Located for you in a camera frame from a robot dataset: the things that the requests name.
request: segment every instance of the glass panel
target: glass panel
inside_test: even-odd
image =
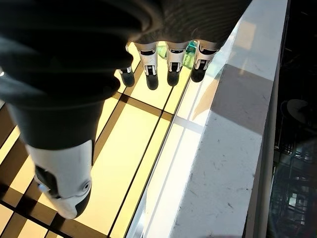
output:
[[[11,132],[11,134],[9,135],[9,137],[7,138],[7,140],[5,141],[5,143],[3,144],[3,146],[0,148],[0,164],[3,162],[6,155],[9,153],[11,147],[14,145],[19,135],[20,135],[20,130],[16,126]]]
[[[195,83],[192,80],[190,80],[189,85],[187,87],[186,93],[183,97],[182,103],[179,107],[179,110],[177,112],[177,115],[181,118],[187,119],[192,108],[194,101],[196,99],[199,87],[201,85],[200,83]]]
[[[99,137],[100,133],[102,132],[106,122],[108,121],[113,109],[117,105],[118,100],[115,98],[108,98],[105,100],[105,104],[103,107],[103,112],[100,116],[98,127],[97,127],[97,134],[96,139]]]
[[[188,180],[190,168],[195,158],[197,146],[200,140],[200,134],[189,129],[180,127],[181,136],[177,140],[173,140],[174,145],[171,151],[164,153],[168,141],[165,144],[163,153],[160,156],[160,161],[164,160],[165,163],[162,164],[155,170],[153,178],[150,182],[150,186],[147,194],[147,203],[146,203],[146,221],[145,221],[145,237],[155,237],[154,230],[147,231],[147,227],[150,224],[151,217],[161,217],[162,220],[174,219],[177,210],[179,209],[178,205],[181,200],[182,191],[184,190],[185,184]],[[164,190],[164,194],[171,194],[168,196],[161,196],[160,193]],[[155,210],[155,206],[158,201],[162,201],[163,204],[168,202],[168,207],[164,209]]]
[[[216,93],[219,81],[206,75],[202,82],[194,108],[190,115],[190,121],[204,126]]]
[[[154,107],[163,109],[172,87],[167,83],[167,63],[158,56],[158,88],[150,90],[147,86],[146,76],[143,72],[137,82],[131,97]]]
[[[18,238],[44,238],[48,230],[27,220]]]
[[[149,220],[151,218],[151,214],[153,213],[155,204],[158,200],[159,193],[163,186],[164,179],[167,175],[168,168],[175,154],[175,150],[177,148],[179,139],[181,138],[183,129],[183,127],[174,124],[168,134],[166,143],[164,145],[163,151],[161,153],[148,188],[145,227],[147,227],[147,224],[149,223]]]
[[[20,171],[18,172],[13,182],[11,183],[10,187],[21,193],[25,193],[33,177],[34,177],[34,163],[31,157],[28,156],[23,166],[21,167]]]
[[[157,120],[155,115],[125,105],[92,168],[90,201],[76,218],[78,222],[109,232]]]
[[[173,88],[173,91],[172,91],[172,93],[168,99],[168,102],[166,104],[166,107],[164,109],[166,112],[169,112],[172,114],[175,113],[177,104],[178,104],[179,99],[182,95],[182,92],[185,88],[185,85],[186,85],[186,82],[189,78],[190,72],[191,72],[191,69],[188,69],[184,66],[182,67],[182,70],[181,70],[180,75],[179,75],[179,82]]]
[[[123,238],[133,216],[134,210],[145,186],[146,180],[150,174],[155,158],[159,152],[160,145],[167,131],[169,121],[160,119],[151,143],[144,155],[138,173],[133,181],[131,189],[123,204],[122,210],[118,216],[115,226],[110,234],[112,238]]]
[[[44,195],[44,193],[41,194],[38,202],[42,203],[43,205],[52,208],[53,210],[56,210],[53,206],[53,204],[46,198],[46,196]]]
[[[0,234],[3,232],[6,224],[8,223],[13,211],[0,205]]]

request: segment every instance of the yellow lit floor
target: yellow lit floor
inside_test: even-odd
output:
[[[26,215],[34,220],[1,206],[1,238],[55,238],[57,234],[71,237],[124,237],[190,74],[189,69],[183,68],[179,84],[172,89],[166,79],[166,60],[159,57],[159,86],[157,90],[151,91],[147,88],[133,43],[129,45],[129,52],[134,57],[132,69],[136,83],[132,88],[125,88],[121,82],[118,93],[105,102],[96,140],[97,143],[99,138],[106,137],[106,140],[92,168],[93,188],[85,212],[75,221],[63,221],[62,225],[55,226],[55,220],[62,219],[56,215],[45,196],[31,193],[34,189],[33,162],[30,156],[24,155],[14,178],[8,181],[8,191],[1,201],[19,207],[27,203],[27,196],[30,195],[36,201]],[[121,81],[118,71],[115,76]],[[2,162],[7,162],[8,157],[14,156],[13,150],[19,148],[21,142],[18,137],[19,129],[14,127],[0,148],[0,167]],[[40,226],[37,220],[47,226]],[[15,229],[19,232],[9,235],[15,223],[19,224]],[[89,234],[93,230],[94,235],[85,236],[85,233]]]
[[[183,67],[178,85],[172,88],[166,79],[166,60],[158,57],[159,85],[151,91],[133,43],[129,52],[134,57],[136,83],[125,88],[116,71],[121,87],[104,104],[96,136],[92,194],[80,217],[64,220],[37,190],[33,162],[18,140],[18,128],[11,125],[11,133],[0,144],[0,238],[123,238],[164,138],[148,192],[149,216],[172,159],[195,155],[217,88],[214,75],[194,83],[189,81],[190,69]],[[0,117],[4,117],[1,112],[8,117],[4,108]]]

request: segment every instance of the white marble surface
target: white marble surface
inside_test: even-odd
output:
[[[286,5],[287,0],[253,0],[242,17],[196,155],[182,147],[182,156],[173,157],[158,202],[148,214],[145,238],[241,237]],[[184,120],[194,121],[189,116],[178,124],[184,126]]]

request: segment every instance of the glass floor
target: glass floor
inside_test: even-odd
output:
[[[150,216],[172,159],[195,156],[218,85],[215,78],[227,59],[221,51],[203,82],[189,80],[191,70],[183,67],[173,88],[166,80],[166,59],[158,57],[159,86],[151,91],[138,52],[133,43],[129,45],[135,85],[125,88],[121,83],[105,102],[90,201],[75,220],[62,218],[38,191],[33,162],[4,105],[0,109],[0,238],[123,238],[159,158],[148,188],[146,214]],[[118,71],[115,76],[121,81]]]

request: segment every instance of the robotic hand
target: robotic hand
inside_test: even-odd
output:
[[[88,203],[99,117],[120,86],[115,69],[134,84],[126,43],[135,42],[155,90],[157,41],[166,41],[175,86],[197,40],[191,78],[199,82],[250,2],[0,0],[0,98],[34,161],[34,180],[61,216],[73,219]]]

